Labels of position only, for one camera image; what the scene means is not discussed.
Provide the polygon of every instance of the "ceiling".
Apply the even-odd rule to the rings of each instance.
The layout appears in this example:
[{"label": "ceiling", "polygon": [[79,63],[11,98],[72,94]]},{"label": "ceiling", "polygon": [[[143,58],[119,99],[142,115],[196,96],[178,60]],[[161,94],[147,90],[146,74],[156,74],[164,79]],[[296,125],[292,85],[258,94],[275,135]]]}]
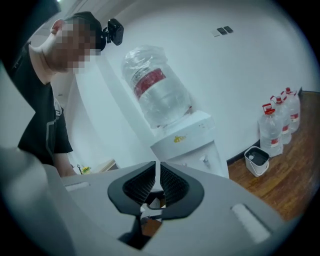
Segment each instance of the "ceiling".
[{"label": "ceiling", "polygon": [[102,27],[104,27],[109,19],[116,16],[134,1],[135,0],[60,0],[61,12],[43,24],[35,35],[48,36],[50,28],[56,20],[84,11],[91,12],[100,21]]}]

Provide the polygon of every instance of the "white dispenser base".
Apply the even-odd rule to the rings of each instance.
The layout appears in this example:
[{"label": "white dispenser base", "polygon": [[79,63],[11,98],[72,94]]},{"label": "white dispenser base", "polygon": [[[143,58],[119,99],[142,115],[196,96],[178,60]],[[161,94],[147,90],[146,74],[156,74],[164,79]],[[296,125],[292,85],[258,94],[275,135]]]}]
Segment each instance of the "white dispenser base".
[{"label": "white dispenser base", "polygon": [[164,127],[163,133],[151,146],[160,161],[229,178],[227,160],[212,116],[195,111]]}]

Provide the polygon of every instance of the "plastic bottle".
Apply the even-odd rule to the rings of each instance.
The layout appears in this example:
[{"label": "plastic bottle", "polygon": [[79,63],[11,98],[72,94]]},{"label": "plastic bottle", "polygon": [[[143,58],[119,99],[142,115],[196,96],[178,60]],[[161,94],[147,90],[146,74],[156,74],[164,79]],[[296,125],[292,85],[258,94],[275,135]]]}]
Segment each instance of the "plastic bottle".
[{"label": "plastic bottle", "polygon": [[291,124],[291,118],[290,118],[290,113],[289,113],[289,109],[287,107],[287,105],[285,104],[285,100],[286,97],[284,98],[284,100],[281,99],[280,96],[272,96],[270,98],[270,100],[272,100],[273,98],[276,98],[276,102],[275,102],[275,112],[281,116],[282,121],[283,121],[283,127],[282,127],[282,144],[286,145],[289,144],[291,141],[291,130],[290,130],[290,124]]},{"label": "plastic bottle", "polygon": [[122,62],[122,75],[151,128],[173,123],[191,106],[186,88],[167,61],[163,48],[142,45],[128,52]]},{"label": "plastic bottle", "polygon": [[300,100],[297,91],[291,91],[289,87],[285,88],[285,94],[287,96],[285,104],[289,109],[291,118],[290,130],[291,133],[294,133],[300,125]]},{"label": "plastic bottle", "polygon": [[270,157],[282,154],[284,145],[282,143],[283,120],[276,114],[271,104],[262,106],[264,115],[259,119],[260,148],[267,152]]}]

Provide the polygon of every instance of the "wooden floor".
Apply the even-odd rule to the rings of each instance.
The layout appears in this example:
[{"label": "wooden floor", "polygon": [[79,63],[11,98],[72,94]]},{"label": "wooden floor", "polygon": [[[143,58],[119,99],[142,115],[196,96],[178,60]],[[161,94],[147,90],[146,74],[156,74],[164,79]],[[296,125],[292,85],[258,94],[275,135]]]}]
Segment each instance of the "wooden floor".
[{"label": "wooden floor", "polygon": [[269,169],[254,177],[240,159],[228,166],[230,179],[269,204],[284,220],[302,214],[320,185],[320,93],[302,92],[299,130]]}]

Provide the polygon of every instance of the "person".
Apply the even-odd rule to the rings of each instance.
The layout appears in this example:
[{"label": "person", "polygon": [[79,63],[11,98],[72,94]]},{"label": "person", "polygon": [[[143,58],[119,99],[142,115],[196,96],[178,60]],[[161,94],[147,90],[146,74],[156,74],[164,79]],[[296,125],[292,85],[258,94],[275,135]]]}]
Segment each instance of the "person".
[{"label": "person", "polygon": [[92,51],[104,49],[106,38],[91,12],[79,12],[54,22],[50,35],[39,47],[28,42],[9,75],[35,114],[18,144],[43,164],[54,166],[61,177],[76,175],[67,153],[73,151],[64,110],[50,84],[56,73],[79,67]]}]

